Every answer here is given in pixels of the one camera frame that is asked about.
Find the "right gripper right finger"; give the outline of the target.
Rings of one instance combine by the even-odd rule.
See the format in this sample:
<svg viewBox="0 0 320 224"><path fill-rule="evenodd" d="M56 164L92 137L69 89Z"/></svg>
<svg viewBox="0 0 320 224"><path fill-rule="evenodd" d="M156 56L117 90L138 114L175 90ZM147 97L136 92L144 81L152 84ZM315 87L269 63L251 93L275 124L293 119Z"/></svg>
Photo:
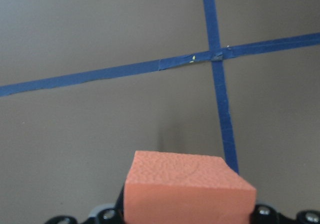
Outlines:
<svg viewBox="0 0 320 224"><path fill-rule="evenodd" d="M258 203L250 215L251 224L320 224L319 210L298 211L289 217L267 204Z"/></svg>

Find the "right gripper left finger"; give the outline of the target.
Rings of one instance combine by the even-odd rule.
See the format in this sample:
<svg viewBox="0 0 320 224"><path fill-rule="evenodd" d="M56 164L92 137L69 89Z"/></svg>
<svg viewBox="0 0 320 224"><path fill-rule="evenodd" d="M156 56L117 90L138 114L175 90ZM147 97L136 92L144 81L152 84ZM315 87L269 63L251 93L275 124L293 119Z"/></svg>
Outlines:
<svg viewBox="0 0 320 224"><path fill-rule="evenodd" d="M124 185L122 186L120 193L115 201L115 204L102 204L94 207L88 218L79 222L75 217L70 215L58 215L54 216L46 221L49 224L77 224L77 223L125 223L123 217L123 197L124 196Z"/></svg>

